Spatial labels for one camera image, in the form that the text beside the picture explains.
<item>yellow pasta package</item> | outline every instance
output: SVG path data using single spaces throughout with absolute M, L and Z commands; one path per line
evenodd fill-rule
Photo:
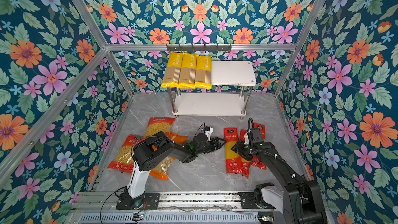
M 181 72 L 182 57 L 184 53 L 170 53 L 169 62 L 160 87 L 177 87 Z
M 177 88 L 195 89 L 196 55 L 184 54 Z
M 211 89 L 211 56 L 198 56 L 195 87 Z

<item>pasta package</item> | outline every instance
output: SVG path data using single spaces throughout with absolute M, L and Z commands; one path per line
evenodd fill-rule
M 158 132 L 170 132 L 172 125 L 176 119 L 175 118 L 150 118 L 147 126 L 147 131 L 145 132 L 145 137 L 153 136 Z
M 238 141 L 238 130 L 236 128 L 224 128 L 226 173 L 242 174 L 241 157 L 233 152 L 231 148 Z
M 184 53 L 177 88 L 195 89 L 196 55 Z
M 185 144 L 185 142 L 188 139 L 188 137 L 180 136 L 173 132 L 170 132 L 167 135 L 167 137 L 179 145 Z M 157 179 L 166 181 L 167 180 L 167 169 L 172 164 L 173 161 L 174 161 L 174 158 L 166 157 L 165 159 L 163 159 L 163 161 L 160 164 L 158 164 L 158 166 L 156 166 L 153 170 L 151 170 L 151 172 L 149 174 L 152 177 L 156 177 Z
M 245 134 L 246 134 L 245 130 L 240 130 L 239 138 L 243 142 L 245 141 Z M 250 162 L 247 161 L 246 159 L 244 159 L 243 157 L 241 157 L 241 161 L 242 161 L 242 176 L 244 176 L 244 177 L 246 177 L 246 179 L 248 179 L 249 171 L 250 171 Z
M 169 62 L 160 87 L 177 87 L 181 72 L 183 53 L 170 53 Z
M 195 87 L 211 89 L 211 56 L 198 56 Z
M 134 161 L 131 156 L 134 155 L 132 149 L 142 140 L 143 139 L 139 136 L 129 135 L 120 148 L 117 157 L 109 164 L 108 169 L 117 169 L 121 172 L 132 173 L 132 170 L 134 169 Z

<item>red pasta package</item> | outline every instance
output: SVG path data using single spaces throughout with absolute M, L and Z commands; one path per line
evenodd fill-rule
M 236 128 L 224 128 L 226 173 L 242 174 L 241 157 L 233 152 L 231 148 L 238 141 L 238 130 Z
M 132 173 L 134 169 L 134 161 L 131 156 L 132 154 L 134 155 L 132 148 L 141 141 L 141 137 L 129 135 L 120 148 L 117 157 L 109 164 L 108 169 L 117 169 L 121 172 Z
M 239 139 L 242 140 L 243 142 L 245 141 L 245 130 L 240 130 L 240 135 Z M 249 178 L 249 171 L 250 171 L 250 162 L 241 157 L 242 161 L 242 176 L 246 177 L 246 179 Z

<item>gray marble surface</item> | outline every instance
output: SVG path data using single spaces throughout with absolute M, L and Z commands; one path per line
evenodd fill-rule
M 134 102 L 122 126 L 121 132 L 109 156 L 106 166 L 117 156 L 119 148 L 130 134 L 144 135 L 151 117 L 173 117 L 172 107 L 166 93 L 135 94 Z M 192 138 L 202 122 L 213 127 L 212 136 L 224 137 L 225 127 L 236 127 L 238 133 L 247 128 L 248 118 L 266 127 L 266 141 L 275 145 L 281 157 L 297 172 L 299 169 L 294 150 L 288 139 L 274 98 L 271 94 L 252 94 L 247 115 L 239 117 L 180 116 L 172 126 L 172 132 Z M 279 185 L 272 173 L 251 167 L 249 179 L 241 175 L 226 174 L 225 149 L 201 154 L 190 163 L 175 160 L 168 168 L 167 181 L 149 176 L 146 191 L 252 191 L 257 184 L 272 182 Z M 115 191 L 127 185 L 131 174 L 105 169 L 94 187 L 95 191 Z

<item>orange flower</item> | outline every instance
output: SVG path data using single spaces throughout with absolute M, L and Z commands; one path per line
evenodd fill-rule
M 122 104 L 122 112 L 124 112 L 124 110 L 126 109 L 126 106 L 127 106 L 127 102 L 125 101 L 125 102 Z
M 108 5 L 106 4 L 99 5 L 98 7 L 99 7 L 98 12 L 102 14 L 101 17 L 103 19 L 107 20 L 108 22 L 116 22 L 117 16 L 114 9 L 108 7 Z
M 373 58 L 373 64 L 375 64 L 376 66 L 381 66 L 381 65 L 383 65 L 383 62 L 384 62 L 384 58 L 383 58 L 383 55 L 382 54 L 378 54 L 377 56 L 375 56 L 374 58 Z
M 312 40 L 312 42 L 308 44 L 307 51 L 305 52 L 306 61 L 311 63 L 316 60 L 319 50 L 320 48 L 318 40 Z
M 310 174 L 310 179 L 314 180 L 314 172 L 312 171 L 312 169 L 310 169 L 310 166 L 308 164 L 305 165 L 305 167 L 307 168 L 308 174 Z
M 218 8 L 218 6 L 217 5 L 213 5 L 212 7 L 211 7 L 211 11 L 212 12 L 218 12 L 220 9 Z
M 374 112 L 373 117 L 368 113 L 363 117 L 365 122 L 361 122 L 359 128 L 364 131 L 362 137 L 365 141 L 371 141 L 371 146 L 376 148 L 383 145 L 384 148 L 392 146 L 391 139 L 396 140 L 398 131 L 391 129 L 395 126 L 395 122 L 391 117 L 383 119 L 384 115 L 381 112 Z
M 347 218 L 347 215 L 344 213 L 339 213 L 337 215 L 337 222 L 339 224 L 352 224 L 352 221 L 349 218 Z
M 248 30 L 248 28 L 242 28 L 242 30 L 237 30 L 236 35 L 232 39 L 234 39 L 235 44 L 249 44 L 251 40 L 253 40 L 253 36 L 251 35 L 253 32 Z
M 292 4 L 292 6 L 286 9 L 286 12 L 283 14 L 285 17 L 285 21 L 293 22 L 296 18 L 299 17 L 301 13 L 301 5 Z
M 155 28 L 155 30 L 151 30 L 149 32 L 151 35 L 149 39 L 153 42 L 153 44 L 169 44 L 170 37 L 166 35 L 165 30 L 160 30 L 159 28 Z
M 135 81 L 135 84 L 136 84 L 138 87 L 140 87 L 140 88 L 146 88 L 146 87 L 147 87 L 147 83 L 146 83 L 146 82 L 143 82 L 143 81 L 141 81 L 141 80 L 136 80 L 136 81 Z
M 269 86 L 271 86 L 271 84 L 272 84 L 272 81 L 271 81 L 271 80 L 263 80 L 263 81 L 260 83 L 260 86 L 261 86 L 261 87 L 269 87 Z
M 95 165 L 93 167 L 93 169 L 90 170 L 90 172 L 88 173 L 89 177 L 87 178 L 87 183 L 90 183 L 91 180 L 93 179 L 94 174 L 97 172 L 98 169 L 98 165 Z
M 33 65 L 39 64 L 42 56 L 39 55 L 41 53 L 38 47 L 35 47 L 32 42 L 25 42 L 23 40 L 18 41 L 18 45 L 11 45 L 10 53 L 11 59 L 17 60 L 19 66 L 26 66 L 27 68 L 33 68 Z
M 365 40 L 361 40 L 360 42 L 356 41 L 352 44 L 352 47 L 348 48 L 347 60 L 351 64 L 360 64 L 362 59 L 365 59 L 369 54 L 367 51 L 369 50 L 369 44 L 365 44 Z
M 14 148 L 14 142 L 19 143 L 23 138 L 22 133 L 27 133 L 28 125 L 24 122 L 19 116 L 12 119 L 11 114 L 0 115 L 0 146 L 3 145 L 3 151 Z
M 58 221 L 57 220 L 54 220 L 54 219 L 51 219 L 51 220 L 49 220 L 47 223 L 45 223 L 45 224 L 58 224 Z
M 88 43 L 86 39 L 83 39 L 83 41 L 78 40 L 77 44 L 79 46 L 76 46 L 76 51 L 79 52 L 80 59 L 87 63 L 91 61 L 94 56 L 94 50 L 91 43 Z
M 183 6 L 181 7 L 181 11 L 182 11 L 182 12 L 188 12 L 188 6 L 187 6 L 187 5 L 183 5 Z
M 297 120 L 296 127 L 297 127 L 297 129 L 298 129 L 299 132 L 304 131 L 305 123 L 304 123 L 304 121 L 303 121 L 301 118 L 299 118 L 299 119 Z
M 207 16 L 206 16 L 207 10 L 205 9 L 205 7 L 203 5 L 197 5 L 196 9 L 193 10 L 193 13 L 195 14 L 194 17 L 199 22 L 203 22 L 203 20 L 205 20 L 207 18 Z
M 379 27 L 377 28 L 377 31 L 379 32 L 379 33 L 383 33 L 383 32 L 386 32 L 386 31 L 388 31 L 388 29 L 391 27 L 392 25 L 391 25 L 391 23 L 390 22 L 381 22 L 381 24 L 379 24 Z
M 102 135 L 105 133 L 106 128 L 108 127 L 107 121 L 103 118 L 98 121 L 96 132 L 98 135 Z
M 54 205 L 51 207 L 51 211 L 52 212 L 57 211 L 60 204 L 61 204 L 60 202 L 54 203 Z

